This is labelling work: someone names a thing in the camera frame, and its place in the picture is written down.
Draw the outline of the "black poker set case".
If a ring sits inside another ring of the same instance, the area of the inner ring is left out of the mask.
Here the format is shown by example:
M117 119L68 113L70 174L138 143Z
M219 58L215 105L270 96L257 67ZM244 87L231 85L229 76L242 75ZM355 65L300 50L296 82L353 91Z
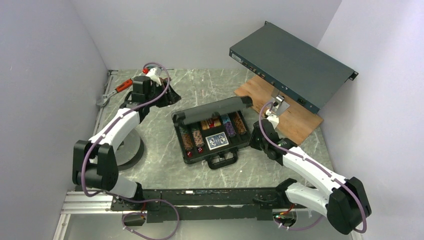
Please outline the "black poker set case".
M208 167L212 170L217 170L219 168L223 168L236 163L238 160L238 151L247 147L251 138L251 131L248 128L242 111L252 106L253 101L251 97L233 96L223 100L218 100L212 103L207 103L204 105L187 108L172 113L171 119L180 145L184 163L187 165L192 165L201 161L206 161ZM235 112L239 113L247 129L247 132L243 135L240 135L238 133L235 123L233 122L233 116ZM231 123L236 132L236 136L234 137L229 137L226 133L225 126L221 119L221 115L225 114L229 115ZM202 130L201 121L211 118L219 118L221 121L221 126ZM192 124L197 124L201 132L204 141L204 146L201 147L203 149L202 153L198 152L198 147L196 147L195 145L190 127L190 125ZM190 151L186 151L183 146L182 133L180 131L180 127L187 128L188 130L188 134L190 135L191 141L193 143L193 149ZM209 150L208 145L206 143L206 137L221 132L225 133L229 141L229 145L214 150ZM192 157L188 157L187 152L192 152Z

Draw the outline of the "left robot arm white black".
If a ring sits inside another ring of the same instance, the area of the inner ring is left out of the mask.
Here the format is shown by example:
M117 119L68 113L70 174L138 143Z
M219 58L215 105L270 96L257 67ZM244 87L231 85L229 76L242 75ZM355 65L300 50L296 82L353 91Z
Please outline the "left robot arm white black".
M72 181L84 194L93 197L100 192L123 199L131 210L144 203L139 182L119 175L116 151L127 135L149 114L151 107L167 107L181 97L171 87L171 78L154 81L141 75L133 80L132 90L113 119L89 140L79 140L73 147Z

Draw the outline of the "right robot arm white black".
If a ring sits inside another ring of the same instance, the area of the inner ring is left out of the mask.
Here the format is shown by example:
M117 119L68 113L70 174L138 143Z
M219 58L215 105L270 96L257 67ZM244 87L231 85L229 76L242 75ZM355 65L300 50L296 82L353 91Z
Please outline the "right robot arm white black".
M253 125L250 146L312 184L307 187L292 178L284 180L276 187L275 200L280 207L298 204L311 209L344 235L367 231L372 210L364 184L357 177L346 178L329 170L290 139L280 138L267 119Z

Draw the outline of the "orange chip stack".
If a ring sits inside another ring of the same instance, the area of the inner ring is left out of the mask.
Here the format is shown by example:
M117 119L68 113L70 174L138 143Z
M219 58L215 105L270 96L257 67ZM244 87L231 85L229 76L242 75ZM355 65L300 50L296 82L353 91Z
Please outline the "orange chip stack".
M201 134L201 131L199 129L195 129L192 131L194 143L196 147L200 148L204 146L204 140Z

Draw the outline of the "blue playing card deck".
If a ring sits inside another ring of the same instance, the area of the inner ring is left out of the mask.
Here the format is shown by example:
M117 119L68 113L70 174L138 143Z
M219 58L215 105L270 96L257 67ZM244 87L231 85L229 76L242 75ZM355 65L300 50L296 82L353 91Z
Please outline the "blue playing card deck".
M228 146L230 144L224 132L207 136L205 140L210 151Z

